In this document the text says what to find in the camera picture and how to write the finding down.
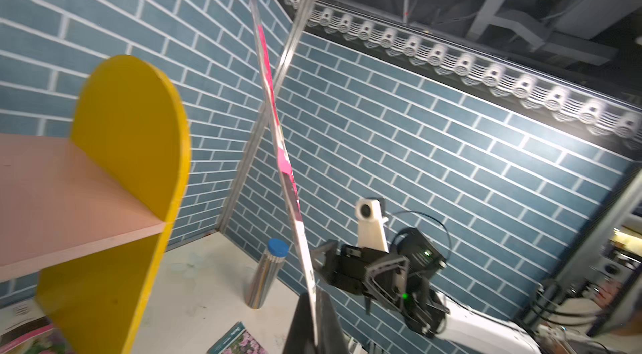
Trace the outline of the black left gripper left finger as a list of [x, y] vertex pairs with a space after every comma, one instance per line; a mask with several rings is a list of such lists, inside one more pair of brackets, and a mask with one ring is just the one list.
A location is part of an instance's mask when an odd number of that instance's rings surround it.
[[313, 324], [308, 293], [299, 296], [282, 354], [313, 354]]

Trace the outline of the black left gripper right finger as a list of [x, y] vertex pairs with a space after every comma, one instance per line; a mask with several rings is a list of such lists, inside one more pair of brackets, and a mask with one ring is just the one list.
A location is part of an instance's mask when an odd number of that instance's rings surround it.
[[317, 353], [348, 354], [348, 345], [332, 298], [324, 290], [317, 293], [317, 322], [319, 327]]

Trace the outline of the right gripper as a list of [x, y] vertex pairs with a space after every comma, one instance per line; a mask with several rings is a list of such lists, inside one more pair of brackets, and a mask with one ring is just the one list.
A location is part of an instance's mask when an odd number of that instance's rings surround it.
[[389, 310], [402, 312], [409, 263], [407, 257], [329, 240], [311, 250], [315, 273], [328, 285], [367, 304], [375, 301]]

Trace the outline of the purple flower seed bag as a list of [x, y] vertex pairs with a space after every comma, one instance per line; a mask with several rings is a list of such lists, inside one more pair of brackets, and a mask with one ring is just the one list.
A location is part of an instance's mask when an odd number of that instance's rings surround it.
[[237, 322], [223, 337], [217, 340], [207, 354], [267, 354], [267, 350], [247, 330], [242, 322]]

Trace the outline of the red peony seed bag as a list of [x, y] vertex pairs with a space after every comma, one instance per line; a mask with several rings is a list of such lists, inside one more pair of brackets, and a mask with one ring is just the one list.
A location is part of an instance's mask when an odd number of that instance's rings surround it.
[[271, 128], [274, 155], [276, 158], [277, 169], [279, 171], [280, 183], [284, 192], [284, 201], [289, 212], [291, 228], [294, 232], [294, 243], [296, 245], [297, 255], [299, 257], [302, 272], [304, 273], [304, 279], [308, 291], [310, 310], [309, 319], [313, 333], [314, 352], [317, 353], [320, 348], [320, 340], [319, 323], [317, 320], [317, 290], [316, 281], [314, 279], [313, 263], [310, 257], [303, 217], [300, 211], [299, 195], [294, 179], [294, 172], [289, 161], [289, 155], [285, 145], [284, 135], [275, 103], [268, 46], [262, 28], [262, 20], [257, 0], [249, 0], [249, 6], [252, 13], [254, 27], [253, 33], [256, 44], [259, 73], [262, 81], [262, 88], [264, 90], [265, 103], [267, 104], [267, 121]]

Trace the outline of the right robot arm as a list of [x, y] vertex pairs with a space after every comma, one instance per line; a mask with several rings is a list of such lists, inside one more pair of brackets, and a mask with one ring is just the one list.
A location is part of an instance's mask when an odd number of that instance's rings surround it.
[[312, 253], [313, 267], [328, 284], [401, 314], [426, 339], [438, 338], [480, 353], [539, 353], [535, 339], [513, 322], [478, 312], [431, 286], [446, 257], [417, 228], [404, 228], [388, 250], [340, 245], [330, 240]]

